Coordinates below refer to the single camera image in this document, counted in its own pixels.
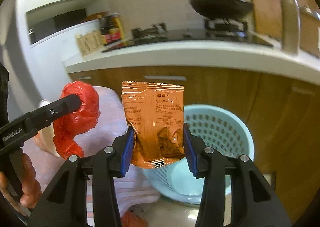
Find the left hand orange glove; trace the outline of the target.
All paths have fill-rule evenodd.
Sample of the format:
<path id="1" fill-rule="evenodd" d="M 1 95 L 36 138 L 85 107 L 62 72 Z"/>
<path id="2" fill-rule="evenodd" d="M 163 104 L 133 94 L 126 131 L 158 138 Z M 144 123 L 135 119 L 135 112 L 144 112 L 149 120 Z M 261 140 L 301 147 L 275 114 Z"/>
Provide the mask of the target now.
<path id="1" fill-rule="evenodd" d="M 41 185 L 36 180 L 36 171 L 32 165 L 31 159 L 27 154 L 22 154 L 22 167 L 23 167 L 23 178 L 22 178 L 22 191 L 23 195 L 20 198 L 20 204 L 23 207 L 33 209 L 39 198 L 42 195 Z M 8 190 L 8 180 L 3 172 L 1 172 L 1 193 L 4 198 L 11 204 L 11 206 L 19 213 L 23 214 L 22 208 L 19 206 Z"/>

